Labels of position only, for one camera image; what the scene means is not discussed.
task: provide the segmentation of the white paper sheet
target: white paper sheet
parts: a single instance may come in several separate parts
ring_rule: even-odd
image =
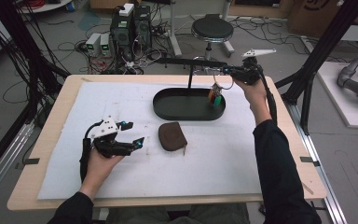
[[[171,87],[186,84],[85,82],[52,153],[38,199],[66,199],[79,189],[82,139],[91,124],[109,115],[134,122],[132,129],[118,133],[119,142],[140,137],[145,141],[114,168],[97,198],[261,193],[255,122],[243,91],[235,85],[223,91],[227,107],[220,119],[179,121],[188,142],[184,156],[183,150],[165,151],[158,140],[159,125],[171,121],[154,113],[152,101],[158,91]]]

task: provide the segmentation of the person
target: person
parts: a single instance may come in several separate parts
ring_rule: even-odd
[[[255,157],[266,208],[264,223],[322,223],[316,211],[304,200],[304,191],[288,141],[271,119],[263,83],[258,80],[253,86],[249,86],[236,79],[234,81],[243,89],[255,116]],[[89,157],[88,173],[79,192],[60,205],[48,224],[92,223],[92,200],[111,170],[122,159],[119,156],[107,159],[93,149]],[[142,208],[141,212],[136,208],[118,208],[108,216],[114,223],[120,223],[121,218],[127,219],[121,220],[122,223],[132,223],[129,220],[171,224],[249,223],[245,203],[192,206],[188,217],[173,221],[170,221],[165,210],[160,207]]]

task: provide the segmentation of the black oval tray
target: black oval tray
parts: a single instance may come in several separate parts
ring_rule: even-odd
[[[169,88],[159,91],[153,98],[157,116],[167,120],[214,120],[226,109],[222,95],[220,105],[209,103],[210,89]]]

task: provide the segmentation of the wooden table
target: wooden table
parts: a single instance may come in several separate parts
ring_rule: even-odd
[[[53,106],[48,120],[35,143],[30,158],[40,158],[36,165],[26,165],[19,181],[14,188],[7,207],[10,210],[54,209],[62,200],[38,200],[37,195],[42,186],[48,161],[57,141],[60,137],[63,124],[74,104],[78,90],[83,82],[139,82],[139,83],[186,83],[188,76],[93,76],[72,75],[69,76]],[[231,83],[231,77],[219,77],[220,83]],[[212,76],[195,76],[193,83],[213,83]],[[279,127],[286,134],[292,155],[295,159],[297,170],[303,183],[306,199],[322,199],[326,196],[324,184],[321,181],[312,162],[302,162],[300,157],[309,157],[303,142],[298,135],[286,107],[279,97],[280,94],[268,77],[268,85],[275,96],[278,108]],[[262,201],[261,194],[252,195],[219,195],[197,197],[163,197],[163,198],[127,198],[127,199],[103,199],[95,200],[96,207],[112,206],[136,206],[136,205],[169,205],[192,203],[235,203]]]

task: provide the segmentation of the human hand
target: human hand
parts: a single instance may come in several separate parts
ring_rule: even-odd
[[[263,82],[258,80],[253,85],[247,85],[244,82],[232,78],[239,87],[243,90],[246,99],[248,100],[251,110],[255,116],[256,125],[263,122],[266,119],[271,119],[269,109],[267,108],[266,98],[267,93],[264,88]]]
[[[123,156],[115,156],[107,159],[98,153],[97,149],[93,148],[89,154],[87,175],[79,191],[93,200],[104,180],[112,172],[113,167],[123,158]]]

